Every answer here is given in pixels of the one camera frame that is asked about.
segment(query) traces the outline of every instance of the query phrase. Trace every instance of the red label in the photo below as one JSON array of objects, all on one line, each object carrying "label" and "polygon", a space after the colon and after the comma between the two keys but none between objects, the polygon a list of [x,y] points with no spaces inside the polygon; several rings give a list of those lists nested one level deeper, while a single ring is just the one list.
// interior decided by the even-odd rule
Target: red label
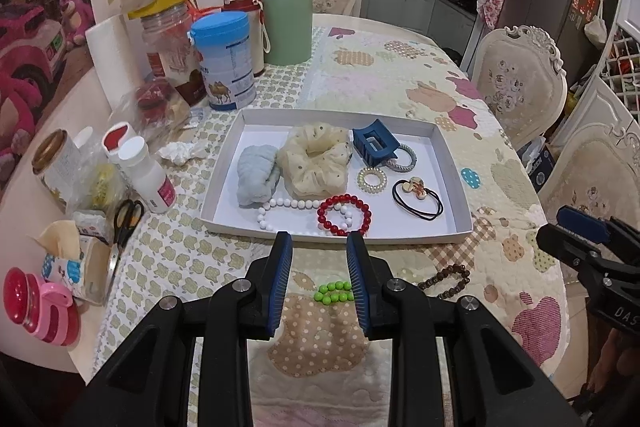
[{"label": "red label", "polygon": [[162,66],[162,60],[160,59],[160,54],[148,53],[146,54],[146,59],[149,61],[149,66],[151,66],[151,71],[154,74],[154,76],[166,76],[164,74],[164,68]]},{"label": "red label", "polygon": [[169,181],[169,176],[164,178],[164,183],[162,187],[158,188],[158,194],[162,198],[162,201],[166,204],[166,206],[171,206],[175,201],[175,188]]}]

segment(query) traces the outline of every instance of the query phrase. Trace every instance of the white lid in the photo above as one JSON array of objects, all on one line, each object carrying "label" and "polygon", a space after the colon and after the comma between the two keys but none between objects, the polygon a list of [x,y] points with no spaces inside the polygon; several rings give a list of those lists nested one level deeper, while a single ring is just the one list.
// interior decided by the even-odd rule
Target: white lid
[{"label": "white lid", "polygon": [[85,143],[89,141],[91,135],[94,133],[94,128],[91,126],[85,127],[78,134],[74,136],[74,144],[80,149]]},{"label": "white lid", "polygon": [[[105,140],[107,140],[107,137],[114,131],[118,131],[120,129],[122,129],[123,127],[126,128],[124,134],[118,138],[118,142],[117,142],[117,146],[116,147],[111,147],[111,149],[109,149],[106,145],[105,145]],[[107,129],[107,132],[104,133],[104,135],[102,136],[102,148],[104,149],[104,151],[107,153],[107,156],[110,159],[113,160],[117,160],[118,159],[118,150],[120,149],[120,147],[122,146],[122,144],[124,144],[124,142],[126,142],[127,140],[129,140],[130,138],[133,138],[135,136],[138,136],[138,133],[136,133],[136,131],[133,129],[133,126],[129,123],[129,122],[118,122],[114,125],[112,125],[111,127],[109,127]]]},{"label": "white lid", "polygon": [[149,147],[146,146],[145,139],[142,136],[134,136],[120,146],[118,159],[123,167],[132,167],[148,154]]}]

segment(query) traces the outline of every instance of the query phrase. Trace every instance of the sticker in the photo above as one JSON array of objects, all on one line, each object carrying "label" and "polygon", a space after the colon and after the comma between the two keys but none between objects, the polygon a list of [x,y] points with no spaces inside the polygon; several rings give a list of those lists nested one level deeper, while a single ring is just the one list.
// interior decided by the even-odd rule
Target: sticker
[{"label": "sticker", "polygon": [[166,206],[171,206],[175,201],[175,189],[169,180],[169,176],[164,178],[164,183],[162,187],[158,188],[158,194],[162,198],[162,201],[166,204]]},{"label": "sticker", "polygon": [[78,261],[66,262],[66,276],[71,282],[78,284],[80,282],[80,263]]}]

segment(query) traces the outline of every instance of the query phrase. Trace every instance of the shelf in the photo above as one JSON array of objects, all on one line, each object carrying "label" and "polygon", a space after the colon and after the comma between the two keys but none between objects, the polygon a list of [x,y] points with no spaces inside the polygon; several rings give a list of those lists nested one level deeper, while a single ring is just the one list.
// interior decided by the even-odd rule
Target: shelf
[{"label": "shelf", "polygon": [[[640,123],[640,44],[621,28],[618,31],[620,38],[613,41],[610,50],[614,56],[607,58],[600,77]],[[628,62],[634,71],[620,73],[621,65]]]}]

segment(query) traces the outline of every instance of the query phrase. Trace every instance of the gold lid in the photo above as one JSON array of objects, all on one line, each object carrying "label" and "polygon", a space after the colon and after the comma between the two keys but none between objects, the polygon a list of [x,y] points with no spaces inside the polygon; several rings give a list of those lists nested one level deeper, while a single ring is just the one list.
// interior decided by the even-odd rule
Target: gold lid
[{"label": "gold lid", "polygon": [[64,129],[56,129],[42,141],[33,155],[33,160],[31,160],[34,174],[40,174],[51,165],[65,141],[66,131]]}]

